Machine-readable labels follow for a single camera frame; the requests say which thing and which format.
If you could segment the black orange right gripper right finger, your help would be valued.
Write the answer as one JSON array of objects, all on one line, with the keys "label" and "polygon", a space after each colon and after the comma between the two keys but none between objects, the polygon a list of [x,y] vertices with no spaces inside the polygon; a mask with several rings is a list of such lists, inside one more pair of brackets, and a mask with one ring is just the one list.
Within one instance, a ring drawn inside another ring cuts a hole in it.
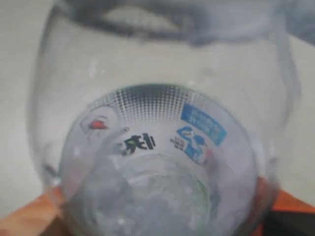
[{"label": "black orange right gripper right finger", "polygon": [[313,236],[315,207],[258,178],[254,209],[262,217],[256,236]]}]

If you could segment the black orange right gripper left finger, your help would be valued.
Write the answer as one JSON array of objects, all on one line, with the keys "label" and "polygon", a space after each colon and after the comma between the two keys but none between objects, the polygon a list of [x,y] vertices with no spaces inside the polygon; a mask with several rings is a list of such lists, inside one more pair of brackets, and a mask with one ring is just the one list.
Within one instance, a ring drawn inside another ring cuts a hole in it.
[{"label": "black orange right gripper left finger", "polygon": [[62,200],[59,187],[49,189],[29,204],[0,220],[2,236],[70,236],[51,195]]}]

